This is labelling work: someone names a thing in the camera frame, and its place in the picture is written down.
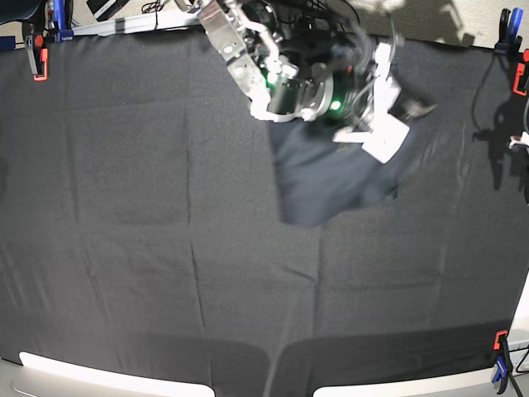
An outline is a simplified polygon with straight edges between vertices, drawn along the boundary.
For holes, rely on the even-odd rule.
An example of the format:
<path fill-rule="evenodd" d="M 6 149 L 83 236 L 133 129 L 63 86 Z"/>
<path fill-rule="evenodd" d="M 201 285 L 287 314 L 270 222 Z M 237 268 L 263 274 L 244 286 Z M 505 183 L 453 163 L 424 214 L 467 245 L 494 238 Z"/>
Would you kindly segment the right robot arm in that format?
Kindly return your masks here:
<path fill-rule="evenodd" d="M 405 88 L 393 72 L 397 34 L 377 41 L 327 5 L 276 1 L 193 1 L 198 19 L 228 74 L 261 121 L 323 120 L 332 140 L 357 145 L 385 164 L 402 147 L 411 120 L 434 105 Z"/>

